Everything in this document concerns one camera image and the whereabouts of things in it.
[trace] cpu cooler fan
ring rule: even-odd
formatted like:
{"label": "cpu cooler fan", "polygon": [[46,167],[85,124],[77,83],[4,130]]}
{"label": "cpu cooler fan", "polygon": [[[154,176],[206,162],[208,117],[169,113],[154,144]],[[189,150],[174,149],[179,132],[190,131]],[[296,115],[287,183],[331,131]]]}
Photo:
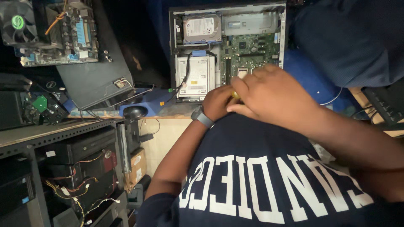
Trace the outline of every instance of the cpu cooler fan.
{"label": "cpu cooler fan", "polygon": [[31,2],[1,0],[0,20],[5,45],[16,48],[47,45],[46,36],[41,35],[44,33],[45,17],[41,15],[41,11],[35,12]]}

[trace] green circuit board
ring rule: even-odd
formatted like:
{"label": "green circuit board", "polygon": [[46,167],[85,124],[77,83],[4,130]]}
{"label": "green circuit board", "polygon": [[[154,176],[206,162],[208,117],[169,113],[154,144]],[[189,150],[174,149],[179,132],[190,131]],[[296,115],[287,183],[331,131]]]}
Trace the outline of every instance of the green circuit board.
{"label": "green circuit board", "polygon": [[266,63],[277,64],[279,61],[277,33],[225,36],[221,45],[221,83],[229,84],[238,71],[250,74],[257,67]]}

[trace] dark blue cloth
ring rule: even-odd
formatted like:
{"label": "dark blue cloth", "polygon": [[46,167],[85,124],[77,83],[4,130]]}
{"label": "dark blue cloth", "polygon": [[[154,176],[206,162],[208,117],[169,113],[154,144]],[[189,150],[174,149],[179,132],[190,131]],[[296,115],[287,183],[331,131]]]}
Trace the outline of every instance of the dark blue cloth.
{"label": "dark blue cloth", "polygon": [[295,18],[295,43],[337,86],[404,76],[404,1],[322,0]]}
{"label": "dark blue cloth", "polygon": [[376,202],[318,159],[301,134],[230,114],[206,133],[182,193],[145,200],[137,227],[399,226],[402,203]]}

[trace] cardboard box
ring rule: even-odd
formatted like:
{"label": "cardboard box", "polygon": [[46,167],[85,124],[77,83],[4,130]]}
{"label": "cardboard box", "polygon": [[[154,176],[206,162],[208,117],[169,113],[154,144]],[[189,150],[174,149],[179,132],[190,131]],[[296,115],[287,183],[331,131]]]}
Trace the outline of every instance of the cardboard box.
{"label": "cardboard box", "polygon": [[135,155],[130,158],[130,166],[132,166],[132,172],[125,174],[125,190],[130,193],[133,187],[139,182],[140,179],[146,174],[147,162],[146,154],[143,148],[139,148]]}

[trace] navy t-shirt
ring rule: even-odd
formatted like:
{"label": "navy t-shirt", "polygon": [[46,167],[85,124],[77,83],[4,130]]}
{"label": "navy t-shirt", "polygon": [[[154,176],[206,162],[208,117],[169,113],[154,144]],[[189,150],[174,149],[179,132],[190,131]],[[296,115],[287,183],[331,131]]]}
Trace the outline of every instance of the navy t-shirt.
{"label": "navy t-shirt", "polygon": [[230,114],[205,134],[181,194],[149,197],[137,227],[396,226],[402,210],[323,164],[303,135]]}

